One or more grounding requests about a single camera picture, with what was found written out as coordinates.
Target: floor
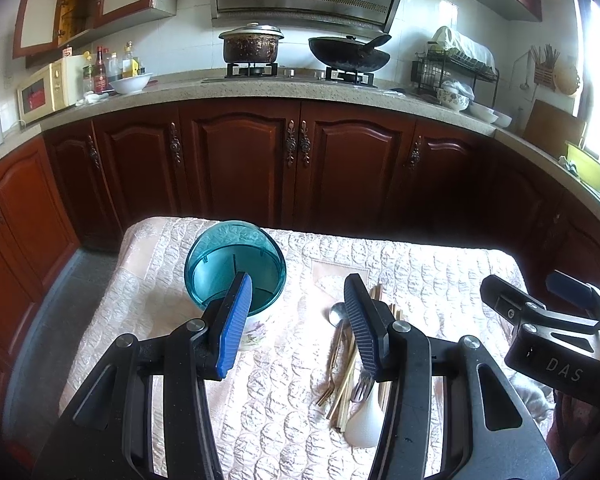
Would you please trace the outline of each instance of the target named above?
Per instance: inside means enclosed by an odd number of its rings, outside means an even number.
[[[36,458],[58,420],[58,401],[82,334],[116,266],[117,255],[79,250],[46,296],[31,325],[7,392],[8,440]]]

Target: metal screw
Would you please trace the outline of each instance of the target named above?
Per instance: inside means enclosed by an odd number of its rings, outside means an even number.
[[[401,332],[403,334],[406,334],[409,330],[411,330],[411,325],[403,320],[394,321],[391,326],[394,327],[396,332]]]
[[[134,337],[131,334],[123,334],[123,335],[119,335],[116,338],[116,346],[118,348],[127,348],[128,346],[131,346],[134,342]]]
[[[205,322],[200,318],[190,319],[187,321],[187,330],[189,332],[200,332],[205,327]]]
[[[480,347],[480,340],[472,335],[466,335],[462,338],[462,343],[464,344],[464,346],[468,347],[468,348],[479,348]]]

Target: teal plastic container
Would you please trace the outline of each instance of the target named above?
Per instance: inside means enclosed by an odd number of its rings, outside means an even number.
[[[184,267],[184,283],[191,299],[203,310],[223,298],[237,272],[253,282],[249,316],[265,310],[282,293],[286,263],[280,247],[259,227],[240,220],[220,222],[193,244]]]

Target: wooden cutting board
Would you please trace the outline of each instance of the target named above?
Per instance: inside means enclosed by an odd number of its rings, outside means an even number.
[[[559,158],[567,154],[564,141],[568,140],[577,146],[586,125],[586,121],[536,99],[522,137],[553,158]]]

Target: black wire rack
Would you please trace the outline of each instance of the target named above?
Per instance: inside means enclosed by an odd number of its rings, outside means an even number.
[[[477,81],[494,83],[491,102],[493,108],[498,94],[500,71],[496,69],[496,72],[493,73],[490,67],[478,60],[471,59],[462,53],[455,54],[448,50],[435,50],[431,48],[433,45],[437,45],[437,43],[429,41],[424,53],[416,54],[418,59],[411,65],[411,81],[418,84],[418,94],[436,95],[436,89],[442,86],[442,80],[445,77],[460,74],[472,78],[471,88],[474,91]]]

